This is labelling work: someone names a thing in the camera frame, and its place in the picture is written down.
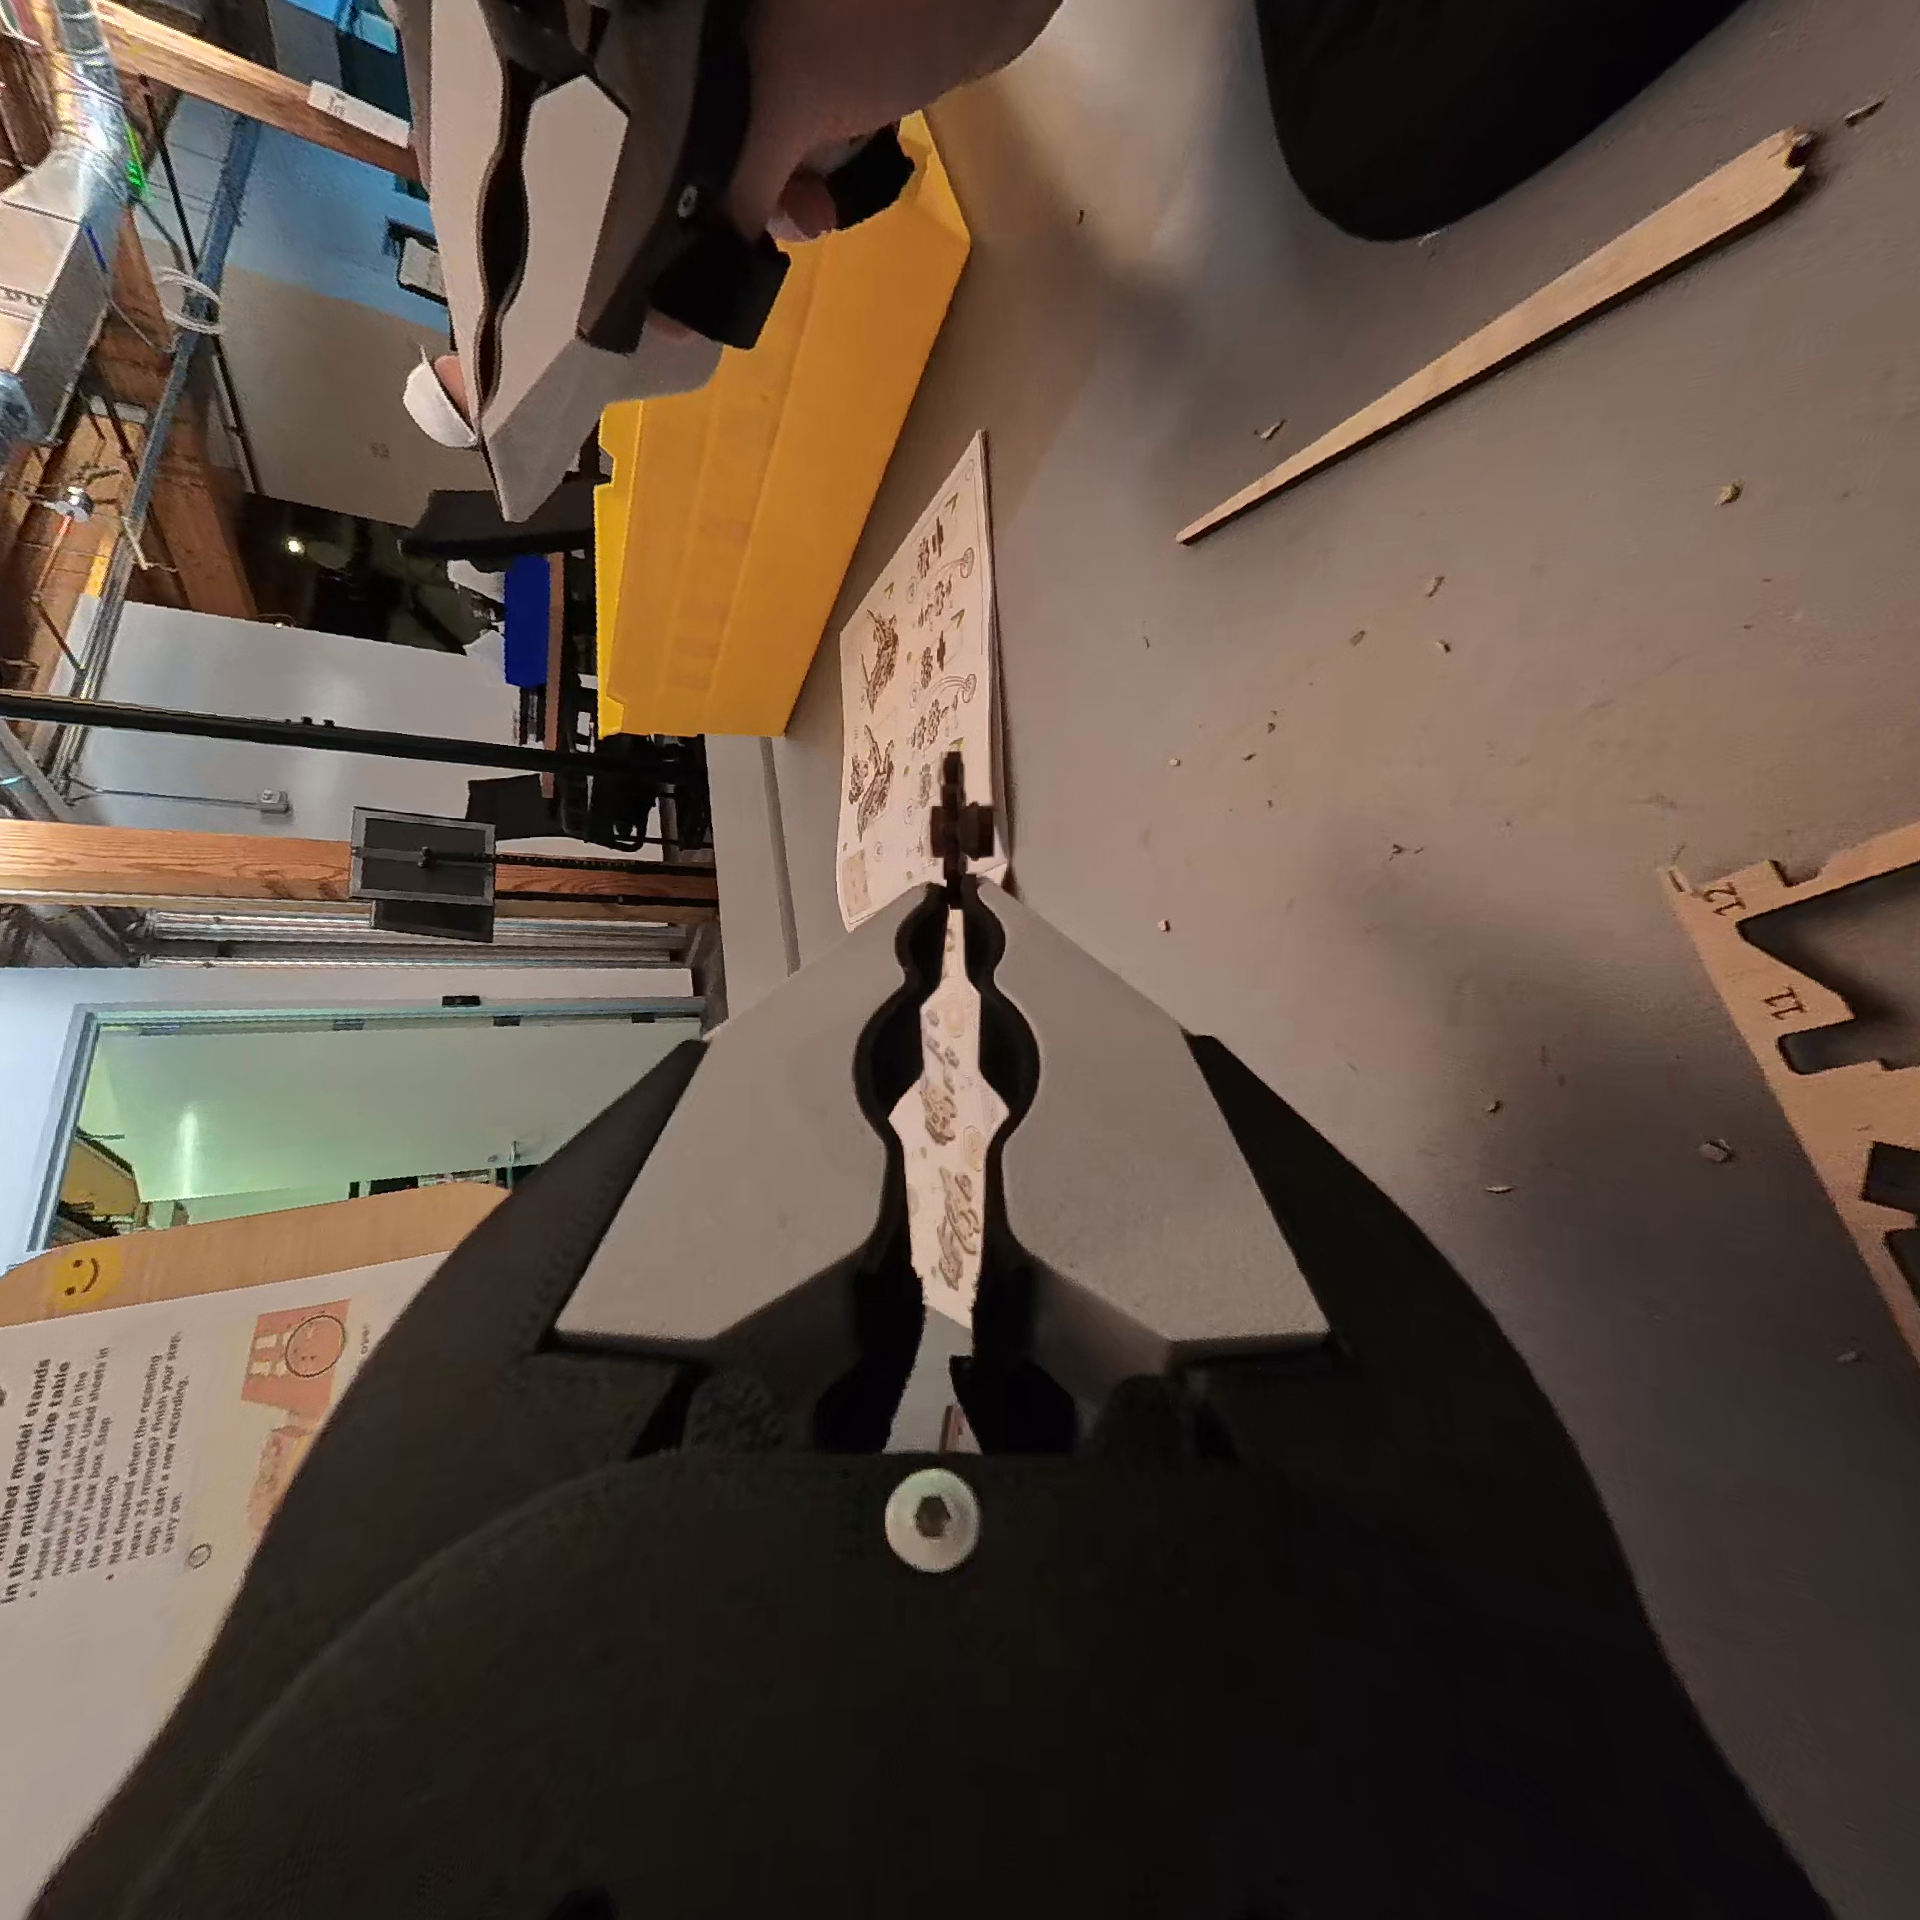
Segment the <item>silver ventilation duct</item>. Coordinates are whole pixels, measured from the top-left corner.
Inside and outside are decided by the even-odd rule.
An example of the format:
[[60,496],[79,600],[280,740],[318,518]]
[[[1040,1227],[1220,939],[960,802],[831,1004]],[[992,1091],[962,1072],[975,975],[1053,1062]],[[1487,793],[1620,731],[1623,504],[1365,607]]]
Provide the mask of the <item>silver ventilation duct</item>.
[[4,44],[34,50],[53,97],[48,154],[2,195],[2,459],[63,419],[110,307],[136,145],[101,14],[4,6]]

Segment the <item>printed instruction sheet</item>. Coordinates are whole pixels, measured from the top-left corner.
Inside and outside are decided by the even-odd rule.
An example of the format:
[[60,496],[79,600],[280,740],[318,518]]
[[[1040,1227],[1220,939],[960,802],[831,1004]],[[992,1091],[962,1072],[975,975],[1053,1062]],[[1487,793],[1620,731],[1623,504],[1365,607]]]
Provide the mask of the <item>printed instruction sheet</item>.
[[4,1330],[4,1919],[153,1745],[319,1430],[438,1264]]

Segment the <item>person's right hand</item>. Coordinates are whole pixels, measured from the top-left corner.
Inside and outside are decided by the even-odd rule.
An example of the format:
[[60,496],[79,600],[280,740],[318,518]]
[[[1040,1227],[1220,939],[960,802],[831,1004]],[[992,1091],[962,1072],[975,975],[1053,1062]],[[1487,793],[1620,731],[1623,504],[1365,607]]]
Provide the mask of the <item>person's right hand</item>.
[[1044,32],[1056,2],[757,2],[746,11],[750,126],[727,193],[744,239],[786,220],[831,225],[825,175],[876,135],[1001,72]]

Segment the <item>black quilted cushion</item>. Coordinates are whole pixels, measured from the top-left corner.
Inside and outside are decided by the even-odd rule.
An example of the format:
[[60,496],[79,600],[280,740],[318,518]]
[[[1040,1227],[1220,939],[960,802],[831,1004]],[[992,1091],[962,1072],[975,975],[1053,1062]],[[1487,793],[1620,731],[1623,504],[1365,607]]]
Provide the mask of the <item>black quilted cushion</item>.
[[1564,159],[1737,2],[1255,2],[1306,206],[1362,243],[1442,232]]

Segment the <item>thin wooden strip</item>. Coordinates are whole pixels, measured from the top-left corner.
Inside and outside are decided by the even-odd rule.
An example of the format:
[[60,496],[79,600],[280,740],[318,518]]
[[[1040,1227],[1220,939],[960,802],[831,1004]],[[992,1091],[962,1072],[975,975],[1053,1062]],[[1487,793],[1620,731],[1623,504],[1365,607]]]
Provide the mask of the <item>thin wooden strip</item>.
[[1351,459],[1453,396],[1761,226],[1798,193],[1814,150],[1812,129],[1766,135],[1472,336],[1406,375],[1394,390],[1282,465],[1188,522],[1177,544],[1192,546],[1208,540],[1269,499]]

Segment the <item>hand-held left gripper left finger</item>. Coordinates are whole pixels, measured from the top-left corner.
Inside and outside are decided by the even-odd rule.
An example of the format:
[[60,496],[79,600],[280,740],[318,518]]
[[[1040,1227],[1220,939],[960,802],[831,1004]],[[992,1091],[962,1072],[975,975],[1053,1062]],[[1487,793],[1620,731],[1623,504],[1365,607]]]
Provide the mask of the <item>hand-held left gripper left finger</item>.
[[912,890],[708,1035],[561,1346],[746,1377],[793,1444],[885,1449],[926,1326],[890,1114],[945,926],[945,891]]

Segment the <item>small wooden gear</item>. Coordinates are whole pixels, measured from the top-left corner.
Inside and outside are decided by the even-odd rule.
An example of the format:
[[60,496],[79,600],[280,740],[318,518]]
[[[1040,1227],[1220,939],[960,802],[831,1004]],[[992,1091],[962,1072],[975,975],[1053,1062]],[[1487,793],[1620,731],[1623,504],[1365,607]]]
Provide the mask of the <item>small wooden gear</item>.
[[936,860],[949,908],[960,908],[977,863],[993,863],[997,818],[989,802],[968,798],[966,760],[949,747],[940,764],[940,792],[927,815],[927,856]]

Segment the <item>wooden parts sheet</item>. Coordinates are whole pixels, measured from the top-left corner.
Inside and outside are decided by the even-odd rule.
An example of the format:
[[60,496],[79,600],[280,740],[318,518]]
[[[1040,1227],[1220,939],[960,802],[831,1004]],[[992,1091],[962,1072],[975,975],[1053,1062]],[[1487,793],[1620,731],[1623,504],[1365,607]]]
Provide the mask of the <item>wooden parts sheet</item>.
[[1908,823],[1834,852],[1806,880],[1789,880],[1775,863],[1700,886],[1678,870],[1663,872],[1678,926],[1908,1353],[1918,1353],[1918,1070],[1885,1063],[1796,1070],[1784,1046],[1848,1024],[1854,1009],[1812,975],[1750,944],[1746,932],[1781,911],[1824,906],[1860,886],[1911,874],[1916,863],[1918,827]]

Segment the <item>blue plastic bin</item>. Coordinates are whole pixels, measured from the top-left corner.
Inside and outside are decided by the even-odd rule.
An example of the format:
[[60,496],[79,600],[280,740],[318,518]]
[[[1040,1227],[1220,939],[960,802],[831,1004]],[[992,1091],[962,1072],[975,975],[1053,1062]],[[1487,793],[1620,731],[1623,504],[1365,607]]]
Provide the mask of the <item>blue plastic bin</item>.
[[502,572],[502,680],[516,691],[544,689],[553,676],[561,588],[553,555],[518,555]]

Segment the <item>wooden beam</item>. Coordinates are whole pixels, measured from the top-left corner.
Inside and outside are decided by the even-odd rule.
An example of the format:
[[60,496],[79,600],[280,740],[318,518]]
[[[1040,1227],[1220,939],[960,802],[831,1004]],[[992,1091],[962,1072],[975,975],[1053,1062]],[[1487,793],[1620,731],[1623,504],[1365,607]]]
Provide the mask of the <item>wooden beam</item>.
[[[286,834],[182,832],[94,823],[2,820],[8,904],[164,906],[238,902],[342,906],[352,852],[342,842]],[[495,899],[514,911],[606,904],[663,921],[711,920],[711,872],[657,863],[498,856]]]

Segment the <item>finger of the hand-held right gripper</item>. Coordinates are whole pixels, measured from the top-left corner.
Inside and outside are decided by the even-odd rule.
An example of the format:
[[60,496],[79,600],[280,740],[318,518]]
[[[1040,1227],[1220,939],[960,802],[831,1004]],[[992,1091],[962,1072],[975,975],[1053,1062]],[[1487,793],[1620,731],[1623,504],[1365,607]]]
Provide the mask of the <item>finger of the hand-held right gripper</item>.
[[629,361],[582,336],[582,305],[629,121],[586,79],[540,95],[518,168],[520,239],[487,298],[480,441],[508,522],[527,522],[575,465]]
[[511,83],[477,2],[394,2],[413,151],[438,234],[466,426],[487,444],[494,308],[488,196],[509,146]]

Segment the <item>instruction sheet on wooden board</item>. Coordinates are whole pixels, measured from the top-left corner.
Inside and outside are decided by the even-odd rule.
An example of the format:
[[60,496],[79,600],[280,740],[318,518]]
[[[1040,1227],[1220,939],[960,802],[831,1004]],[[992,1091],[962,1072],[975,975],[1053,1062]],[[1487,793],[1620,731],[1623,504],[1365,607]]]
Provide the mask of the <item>instruction sheet on wooden board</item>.
[[72,1242],[4,1274],[2,1326],[442,1257],[508,1196],[498,1186],[437,1185]]

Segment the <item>yellow plastic bin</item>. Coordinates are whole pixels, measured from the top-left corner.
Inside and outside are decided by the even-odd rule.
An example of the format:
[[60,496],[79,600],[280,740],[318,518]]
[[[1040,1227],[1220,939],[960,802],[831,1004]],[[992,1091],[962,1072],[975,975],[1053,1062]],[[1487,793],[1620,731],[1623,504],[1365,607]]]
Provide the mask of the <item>yellow plastic bin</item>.
[[900,143],[900,202],[790,247],[751,350],[604,412],[600,738],[786,730],[972,251],[921,113]]

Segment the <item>black metal pole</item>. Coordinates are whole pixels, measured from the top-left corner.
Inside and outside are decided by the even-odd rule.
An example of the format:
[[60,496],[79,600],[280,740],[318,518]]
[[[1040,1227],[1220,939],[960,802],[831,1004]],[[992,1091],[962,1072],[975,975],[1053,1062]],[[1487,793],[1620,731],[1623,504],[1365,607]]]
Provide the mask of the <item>black metal pole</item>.
[[254,747],[336,753],[388,761],[488,768],[514,776],[649,778],[660,784],[693,780],[703,753],[674,740],[612,737],[592,753],[520,747],[466,737],[425,737],[311,721],[270,721],[204,712],[153,708],[69,695],[2,694],[2,715],[44,727],[103,730],[143,737],[188,737]]

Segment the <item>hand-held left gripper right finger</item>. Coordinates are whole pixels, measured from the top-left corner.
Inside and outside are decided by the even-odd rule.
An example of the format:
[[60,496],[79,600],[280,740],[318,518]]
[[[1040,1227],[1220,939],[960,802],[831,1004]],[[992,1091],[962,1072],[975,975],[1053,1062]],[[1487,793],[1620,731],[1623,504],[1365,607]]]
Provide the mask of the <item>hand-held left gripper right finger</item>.
[[986,1454],[1070,1454],[1118,1388],[1320,1352],[1329,1321],[1172,1016],[966,886],[989,1148],[972,1356]]

